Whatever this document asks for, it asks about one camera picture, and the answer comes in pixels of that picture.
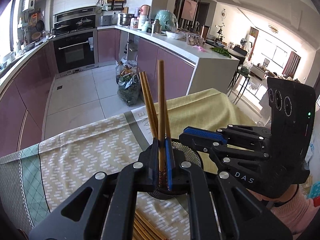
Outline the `hand in pink sleeve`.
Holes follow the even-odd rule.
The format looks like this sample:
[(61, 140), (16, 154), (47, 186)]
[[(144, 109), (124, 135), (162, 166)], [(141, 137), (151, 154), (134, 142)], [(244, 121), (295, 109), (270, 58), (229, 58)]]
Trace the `hand in pink sleeve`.
[(251, 191), (259, 201), (273, 202), (271, 212), (291, 231), (293, 239), (319, 239), (319, 207), (306, 199), (298, 184), (291, 185), (277, 199)]

